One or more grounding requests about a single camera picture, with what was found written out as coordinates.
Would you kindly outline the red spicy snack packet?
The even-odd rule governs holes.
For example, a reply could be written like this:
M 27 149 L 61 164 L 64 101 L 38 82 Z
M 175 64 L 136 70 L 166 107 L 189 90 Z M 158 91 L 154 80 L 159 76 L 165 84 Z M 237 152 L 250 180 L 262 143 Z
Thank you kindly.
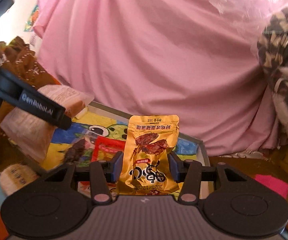
M 95 148 L 92 153 L 91 162 L 98 160 L 109 161 L 113 159 L 117 152 L 124 152 L 125 144 L 126 142 L 122 140 L 98 137 L 95 141 Z

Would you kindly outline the grey metal tray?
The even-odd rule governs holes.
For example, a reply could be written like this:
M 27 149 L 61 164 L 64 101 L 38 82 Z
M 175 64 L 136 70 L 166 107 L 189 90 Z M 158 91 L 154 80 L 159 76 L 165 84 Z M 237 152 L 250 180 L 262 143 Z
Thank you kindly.
M 62 163 L 87 167 L 90 162 L 110 161 L 123 153 L 122 171 L 116 183 L 109 183 L 118 194 L 178 197 L 182 183 L 170 174 L 167 156 L 174 152 L 181 160 L 201 160 L 199 143 L 179 135 L 175 115 L 133 116 L 89 106 L 77 115 L 68 130 L 56 129 L 41 166 L 51 170 Z

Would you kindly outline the gold foil snack pouch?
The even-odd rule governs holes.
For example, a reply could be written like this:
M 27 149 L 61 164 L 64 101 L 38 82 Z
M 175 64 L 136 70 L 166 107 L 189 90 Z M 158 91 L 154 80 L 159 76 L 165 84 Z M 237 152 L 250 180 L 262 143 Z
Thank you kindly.
M 177 191 L 168 154 L 177 145 L 178 137 L 177 115 L 133 115 L 127 128 L 118 193 L 155 196 Z

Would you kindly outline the dark brown snack piece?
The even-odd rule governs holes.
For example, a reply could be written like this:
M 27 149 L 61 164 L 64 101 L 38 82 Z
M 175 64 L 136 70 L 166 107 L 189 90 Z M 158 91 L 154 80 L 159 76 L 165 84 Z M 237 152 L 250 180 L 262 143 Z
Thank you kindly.
M 85 150 L 85 139 L 81 139 L 74 143 L 65 153 L 63 162 L 74 163 L 80 159 Z

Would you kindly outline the brown PF patterned blanket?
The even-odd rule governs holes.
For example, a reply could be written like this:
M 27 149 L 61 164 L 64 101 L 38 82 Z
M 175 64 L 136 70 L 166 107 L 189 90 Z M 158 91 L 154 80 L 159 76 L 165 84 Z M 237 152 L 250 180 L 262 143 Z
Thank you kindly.
M 32 113 L 43 124 L 58 122 L 64 110 L 49 102 L 38 89 L 57 85 L 38 62 L 34 51 L 19 36 L 9 44 L 0 42 L 0 123 L 16 106 Z M 0 170 L 23 160 L 0 127 Z

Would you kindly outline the grey patterned clothing pile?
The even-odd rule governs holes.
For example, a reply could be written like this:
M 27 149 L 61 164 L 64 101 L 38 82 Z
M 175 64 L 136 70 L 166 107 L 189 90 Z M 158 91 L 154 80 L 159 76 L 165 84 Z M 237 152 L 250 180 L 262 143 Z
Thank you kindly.
M 271 16 L 257 48 L 276 114 L 288 137 L 288 6 Z

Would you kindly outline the pink cloth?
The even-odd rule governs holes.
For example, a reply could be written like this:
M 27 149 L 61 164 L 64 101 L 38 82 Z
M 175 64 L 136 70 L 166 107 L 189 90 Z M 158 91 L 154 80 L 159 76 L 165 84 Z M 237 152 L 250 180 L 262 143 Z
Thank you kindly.
M 274 148 L 262 68 L 209 0 L 38 0 L 38 62 L 132 115 L 180 118 L 209 155 Z

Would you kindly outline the white bread snack package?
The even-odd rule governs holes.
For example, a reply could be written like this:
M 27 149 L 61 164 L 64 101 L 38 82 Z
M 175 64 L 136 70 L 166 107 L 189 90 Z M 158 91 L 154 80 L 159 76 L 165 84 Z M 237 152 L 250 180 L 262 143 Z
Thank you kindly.
M 65 85 L 45 85 L 38 91 L 63 106 L 65 114 L 70 118 L 79 114 L 94 99 L 92 94 Z M 46 158 L 56 129 L 55 126 L 17 107 L 6 115 L 0 127 L 25 155 L 38 163 L 42 163 Z

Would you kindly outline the round rice cracker pack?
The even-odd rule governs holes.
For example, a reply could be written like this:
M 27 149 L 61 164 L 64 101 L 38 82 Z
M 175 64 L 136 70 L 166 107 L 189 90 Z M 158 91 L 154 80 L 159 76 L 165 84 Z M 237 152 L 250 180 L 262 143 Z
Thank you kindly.
M 38 178 L 27 165 L 13 164 L 0 173 L 0 186 L 7 196 L 15 193 Z

